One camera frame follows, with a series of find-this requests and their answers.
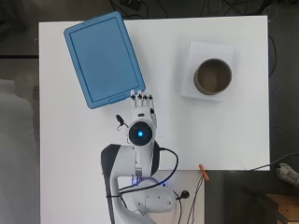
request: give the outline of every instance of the brown cup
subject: brown cup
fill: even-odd
[[[232,81],[230,66],[220,59],[208,59],[194,74],[194,85],[205,95],[215,95],[227,89]]]

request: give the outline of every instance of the gray floor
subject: gray floor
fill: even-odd
[[[164,13],[155,0],[146,0],[151,19],[163,18]],[[204,1],[162,0],[170,18],[198,17]],[[262,0],[248,5],[248,13]],[[275,3],[278,15],[269,22],[269,34],[274,38],[278,63],[269,79],[271,161],[299,151],[299,6]],[[210,1],[210,11],[204,16],[219,16],[219,1]],[[22,0],[21,16],[28,24],[28,34],[7,32],[0,34],[0,54],[38,54],[37,26],[39,21],[82,21],[111,11],[108,0]],[[124,8],[128,14],[136,12]],[[145,15],[142,7],[140,13]],[[269,44],[270,70],[273,65],[273,46]],[[38,60],[0,60],[0,78],[16,81],[19,96],[28,99],[36,112],[35,128],[38,139]],[[285,160],[299,171],[298,158]],[[209,172],[206,183],[206,223],[277,223],[242,187],[267,193],[298,195],[299,190],[279,180],[271,172]]]

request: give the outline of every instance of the tabletop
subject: tabletop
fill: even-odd
[[[127,145],[123,132],[116,131],[115,115],[130,122],[130,101],[94,110],[86,105],[64,41],[64,29],[74,24],[39,24],[43,224],[98,223],[99,209],[107,210],[101,150],[110,143]],[[125,25],[147,91],[154,96],[156,140],[177,152],[180,170],[196,170],[199,163],[210,170],[244,170],[269,162],[266,17]],[[191,41],[234,46],[235,89],[227,101],[181,97]],[[174,163],[171,155],[162,153],[160,169],[171,170]],[[107,211],[101,216],[108,220]]]

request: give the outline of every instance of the orange clip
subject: orange clip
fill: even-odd
[[[203,176],[205,177],[205,180],[209,180],[208,174],[206,173],[206,170],[202,164],[199,165],[199,169],[203,172]]]

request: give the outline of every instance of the blue tray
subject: blue tray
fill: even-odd
[[[67,28],[64,37],[89,108],[114,104],[146,89],[119,12]]]

